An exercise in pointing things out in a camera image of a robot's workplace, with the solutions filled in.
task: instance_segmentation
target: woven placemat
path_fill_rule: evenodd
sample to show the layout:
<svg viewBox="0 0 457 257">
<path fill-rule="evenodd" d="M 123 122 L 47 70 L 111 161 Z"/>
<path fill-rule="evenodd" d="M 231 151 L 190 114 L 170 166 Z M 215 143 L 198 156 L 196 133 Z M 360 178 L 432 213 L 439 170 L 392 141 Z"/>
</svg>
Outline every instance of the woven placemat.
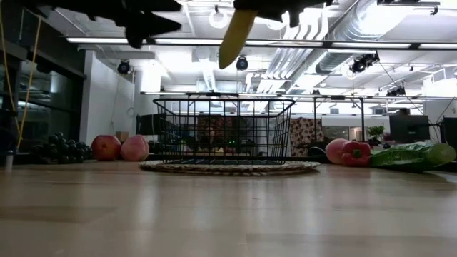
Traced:
<svg viewBox="0 0 457 257">
<path fill-rule="evenodd" d="M 143 171 L 206 176 L 280 176 L 310 173 L 319 165 L 308 161 L 288 161 L 283 165 L 193 165 L 144 161 L 139 168 Z"/>
</svg>

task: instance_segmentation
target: black wire basket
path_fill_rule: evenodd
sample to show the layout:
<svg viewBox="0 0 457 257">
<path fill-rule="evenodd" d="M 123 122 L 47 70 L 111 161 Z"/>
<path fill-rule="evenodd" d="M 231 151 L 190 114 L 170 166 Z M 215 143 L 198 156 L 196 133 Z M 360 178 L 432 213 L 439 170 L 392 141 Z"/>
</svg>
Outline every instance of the black wire basket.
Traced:
<svg viewBox="0 0 457 257">
<path fill-rule="evenodd" d="M 192 93 L 154 99 L 164 163 L 281 165 L 289 145 L 292 99 Z"/>
</svg>

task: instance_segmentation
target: red bell pepper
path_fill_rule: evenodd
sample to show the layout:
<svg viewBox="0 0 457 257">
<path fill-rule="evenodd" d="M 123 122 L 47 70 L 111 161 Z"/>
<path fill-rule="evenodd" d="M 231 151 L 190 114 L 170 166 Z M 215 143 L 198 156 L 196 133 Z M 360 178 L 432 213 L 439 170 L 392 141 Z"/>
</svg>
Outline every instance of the red bell pepper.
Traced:
<svg viewBox="0 0 457 257">
<path fill-rule="evenodd" d="M 368 167 L 370 165 L 370 145 L 349 141 L 343 145 L 341 160 L 344 166 Z"/>
</svg>

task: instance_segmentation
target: banana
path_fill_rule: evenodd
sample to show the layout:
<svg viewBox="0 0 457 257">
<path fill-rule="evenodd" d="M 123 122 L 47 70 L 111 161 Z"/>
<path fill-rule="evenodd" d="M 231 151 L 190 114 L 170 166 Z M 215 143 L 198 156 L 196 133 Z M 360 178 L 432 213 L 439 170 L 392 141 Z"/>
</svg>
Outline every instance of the banana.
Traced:
<svg viewBox="0 0 457 257">
<path fill-rule="evenodd" d="M 219 68 L 230 65 L 243 49 L 258 11 L 235 10 L 228 29 L 219 47 Z"/>
</svg>

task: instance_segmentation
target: table surface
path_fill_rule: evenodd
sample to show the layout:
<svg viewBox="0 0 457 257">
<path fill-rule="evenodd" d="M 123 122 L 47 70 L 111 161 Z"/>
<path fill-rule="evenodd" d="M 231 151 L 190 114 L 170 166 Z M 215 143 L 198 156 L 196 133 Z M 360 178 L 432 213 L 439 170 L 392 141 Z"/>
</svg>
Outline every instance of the table surface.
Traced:
<svg viewBox="0 0 457 257">
<path fill-rule="evenodd" d="M 0 256 L 455 256 L 457 176 L 319 166 L 289 177 L 0 171 Z"/>
</svg>

